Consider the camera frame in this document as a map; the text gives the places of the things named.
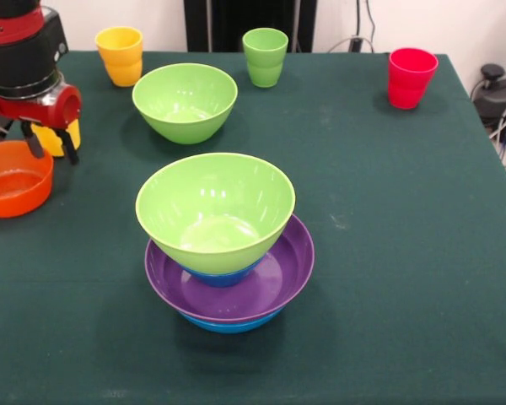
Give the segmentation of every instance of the bowl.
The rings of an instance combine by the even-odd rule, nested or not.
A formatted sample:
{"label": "bowl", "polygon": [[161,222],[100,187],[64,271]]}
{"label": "bowl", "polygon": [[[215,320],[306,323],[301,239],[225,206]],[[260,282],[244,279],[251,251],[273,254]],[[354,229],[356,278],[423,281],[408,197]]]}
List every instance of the bowl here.
{"label": "bowl", "polygon": [[0,142],[0,218],[24,215],[51,194],[54,160],[34,157],[25,141]]}
{"label": "bowl", "polygon": [[227,324],[281,310],[304,289],[314,263],[310,233],[295,215],[250,275],[230,289],[210,287],[192,277],[152,240],[144,257],[148,281],[166,304],[198,320]]}
{"label": "bowl", "polygon": [[151,175],[137,194],[139,224],[169,257],[197,273],[229,274],[273,246],[296,196],[275,165],[246,154],[198,154]]}
{"label": "bowl", "polygon": [[271,319],[273,319],[281,310],[276,310],[273,313],[263,316],[262,318],[255,319],[254,321],[241,322],[241,323],[217,323],[217,322],[208,322],[203,321],[202,319],[197,319],[194,316],[189,316],[187,314],[180,313],[184,316],[189,322],[193,325],[197,325],[202,329],[206,329],[210,332],[216,333],[243,333],[252,331],[253,329],[257,329],[261,327],[265,323],[268,323]]}
{"label": "bowl", "polygon": [[175,143],[209,139],[227,120],[238,86],[226,72],[199,63],[176,63],[141,77],[133,104],[154,131]]}

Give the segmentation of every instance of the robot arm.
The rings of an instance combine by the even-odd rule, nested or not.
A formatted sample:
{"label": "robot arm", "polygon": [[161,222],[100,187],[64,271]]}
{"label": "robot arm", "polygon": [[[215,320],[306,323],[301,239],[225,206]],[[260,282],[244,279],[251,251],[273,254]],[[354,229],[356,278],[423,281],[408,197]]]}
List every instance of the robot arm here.
{"label": "robot arm", "polygon": [[55,10],[41,7],[40,0],[0,0],[0,115],[21,121],[36,157],[43,152],[30,123],[53,129],[75,164],[78,156],[67,126],[78,119],[82,102],[78,89],[57,69],[67,52]]}

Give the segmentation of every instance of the green bowl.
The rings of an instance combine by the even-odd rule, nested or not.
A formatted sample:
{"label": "green bowl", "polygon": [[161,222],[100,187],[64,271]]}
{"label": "green bowl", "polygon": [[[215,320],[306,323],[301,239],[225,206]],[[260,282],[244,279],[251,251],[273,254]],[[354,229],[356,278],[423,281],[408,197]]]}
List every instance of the green bowl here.
{"label": "green bowl", "polygon": [[154,131],[172,142],[193,144],[206,141],[225,123],[238,86],[216,67],[176,63],[142,76],[132,97]]}
{"label": "green bowl", "polygon": [[150,176],[137,195],[140,225],[180,265],[234,273],[256,262],[290,219],[293,184],[253,156],[198,154]]}

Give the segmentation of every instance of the green cup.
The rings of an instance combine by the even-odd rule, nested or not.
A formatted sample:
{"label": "green cup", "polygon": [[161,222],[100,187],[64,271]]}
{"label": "green cup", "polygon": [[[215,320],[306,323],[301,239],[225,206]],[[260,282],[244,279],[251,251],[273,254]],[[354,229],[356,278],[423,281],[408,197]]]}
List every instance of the green cup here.
{"label": "green cup", "polygon": [[285,33],[273,28],[256,28],[244,34],[242,43],[251,82],[257,87],[275,86],[287,54]]}

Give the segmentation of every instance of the red cup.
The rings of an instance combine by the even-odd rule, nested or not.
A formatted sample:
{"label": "red cup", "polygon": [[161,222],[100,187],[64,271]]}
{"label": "red cup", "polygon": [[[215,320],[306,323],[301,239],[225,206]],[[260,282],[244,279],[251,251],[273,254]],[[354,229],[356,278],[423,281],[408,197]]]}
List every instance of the red cup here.
{"label": "red cup", "polygon": [[401,48],[390,54],[388,99],[403,110],[415,108],[425,95],[439,60],[417,48]]}

